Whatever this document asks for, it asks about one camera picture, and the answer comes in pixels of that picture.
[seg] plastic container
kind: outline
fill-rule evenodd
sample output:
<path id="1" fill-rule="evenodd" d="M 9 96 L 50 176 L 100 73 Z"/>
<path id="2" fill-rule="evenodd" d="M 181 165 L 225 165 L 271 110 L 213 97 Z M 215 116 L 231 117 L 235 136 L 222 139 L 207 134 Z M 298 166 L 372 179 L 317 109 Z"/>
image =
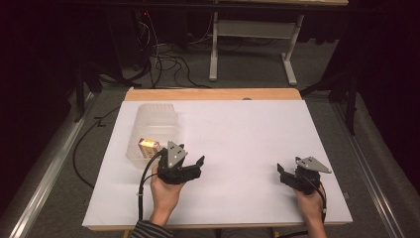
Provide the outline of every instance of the plastic container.
<path id="1" fill-rule="evenodd" d="M 148 103 L 139 106 L 133 132 L 127 148 L 127 158 L 137 169 L 143 170 L 149 162 L 139 148 L 141 138 L 157 141 L 167 147 L 168 141 L 176 141 L 178 116 L 172 104 Z"/>

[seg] desk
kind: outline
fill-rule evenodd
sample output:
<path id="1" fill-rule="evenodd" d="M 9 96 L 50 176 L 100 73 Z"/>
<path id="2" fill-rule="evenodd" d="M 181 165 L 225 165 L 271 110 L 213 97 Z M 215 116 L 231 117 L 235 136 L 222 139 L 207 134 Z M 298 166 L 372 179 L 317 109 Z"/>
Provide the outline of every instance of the desk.
<path id="1" fill-rule="evenodd" d="M 292 172 L 296 156 L 314 156 L 333 171 L 322 175 L 329 197 L 326 224 L 352 222 L 334 168 L 297 90 L 178 89 L 127 93 L 83 226 L 92 230 L 126 230 L 136 224 L 136 192 L 142 171 L 135 169 L 125 152 L 138 106 L 163 100 L 178 113 L 178 139 L 189 153 L 185 164 L 194 164 L 206 156 L 201 178 L 188 182 L 182 190 L 180 202 L 167 223 L 169 228 L 302 224 L 294 193 L 279 181 L 276 170 L 276 163 L 280 163 Z M 152 210 L 147 183 L 145 217 Z"/>
<path id="2" fill-rule="evenodd" d="M 228 0 L 228 2 L 254 2 L 254 3 L 276 3 L 276 4 L 299 4 L 312 6 L 347 6 L 348 0 Z M 213 14 L 213 45 L 210 58 L 211 81 L 217 80 L 217 39 L 219 36 L 232 37 L 256 37 L 268 39 L 289 39 L 287 52 L 281 53 L 281 61 L 286 71 L 287 80 L 290 85 L 297 84 L 290 58 L 302 27 L 304 15 L 299 15 L 295 23 L 271 23 L 271 22 L 251 22 L 251 21 L 232 21 L 219 20 L 218 12 Z"/>

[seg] striped sleeve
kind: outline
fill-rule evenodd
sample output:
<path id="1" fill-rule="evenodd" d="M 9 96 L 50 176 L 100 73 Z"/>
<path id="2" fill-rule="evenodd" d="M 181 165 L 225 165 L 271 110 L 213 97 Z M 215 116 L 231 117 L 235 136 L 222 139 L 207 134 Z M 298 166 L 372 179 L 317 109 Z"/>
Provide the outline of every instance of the striped sleeve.
<path id="1" fill-rule="evenodd" d="M 146 220 L 137 222 L 131 238 L 171 238 L 172 232 Z"/>

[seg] gray carpet floor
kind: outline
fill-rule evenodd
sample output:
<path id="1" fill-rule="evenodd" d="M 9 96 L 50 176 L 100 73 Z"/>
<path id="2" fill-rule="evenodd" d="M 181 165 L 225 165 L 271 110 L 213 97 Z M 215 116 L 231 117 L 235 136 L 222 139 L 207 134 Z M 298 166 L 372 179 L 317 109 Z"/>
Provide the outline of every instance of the gray carpet floor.
<path id="1" fill-rule="evenodd" d="M 286 43 L 279 41 L 263 46 L 266 40 L 247 41 L 247 44 L 234 52 L 219 53 L 219 74 L 216 82 L 208 80 L 210 61 L 208 44 L 191 46 L 188 52 L 171 46 L 160 46 L 159 55 L 161 60 L 165 55 L 183 57 L 189 66 L 190 79 L 198 84 L 215 88 L 289 87 L 279 58 L 279 49 L 284 48 Z M 231 43 L 221 46 L 226 51 L 235 47 L 235 44 Z M 317 46 L 313 42 L 296 46 L 292 63 L 298 89 L 305 88 L 320 79 L 334 48 L 335 44 Z M 155 65 L 155 59 L 151 58 L 151 61 Z M 178 64 L 174 59 L 165 59 L 161 66 L 165 70 L 157 87 L 191 85 L 187 79 L 188 69 L 185 65 L 177 74 L 175 73 Z M 125 69 L 127 77 L 134 73 L 129 68 Z M 158 70 L 154 68 L 152 76 L 148 74 L 138 82 L 148 88 L 152 85 L 152 80 L 156 81 L 157 78 Z M 119 106 L 124 99 L 127 88 L 106 83 L 104 86 L 103 92 L 96 95 L 95 103 L 85 116 L 86 121 L 78 139 L 96 122 L 95 117 L 103 116 Z M 342 126 L 342 119 L 337 114 L 337 108 L 341 108 L 342 105 L 331 104 L 325 96 L 326 93 L 328 92 L 316 92 L 304 99 L 354 219 L 350 224 L 327 226 L 329 237 L 392 237 L 383 222 L 383 216 L 378 212 L 377 202 L 368 186 L 368 180 L 360 166 L 352 140 L 356 140 L 360 145 L 368 167 L 383 191 L 402 233 L 405 237 L 418 237 L 419 195 L 381 140 L 380 134 L 368 116 L 363 100 L 358 96 L 358 110 L 355 117 L 357 134 L 355 137 L 349 137 Z M 92 183 L 95 183 L 99 173 L 117 113 L 118 111 L 110 114 L 102 121 L 104 127 L 94 127 L 77 149 L 76 160 L 80 173 Z M 42 171 L 50 161 L 51 159 L 40 159 L 34 171 L 29 174 L 26 184 L 8 209 L 7 216 L 1 219 L 1 237 L 10 235 L 11 229 L 25 208 L 25 202 L 28 202 L 31 191 L 38 185 L 37 181 L 41 180 Z M 123 237 L 121 231 L 93 232 L 81 226 L 91 193 L 92 189 L 75 175 L 70 153 L 28 237 Z M 287 234 L 300 231 L 303 227 L 278 229 L 281 234 Z"/>

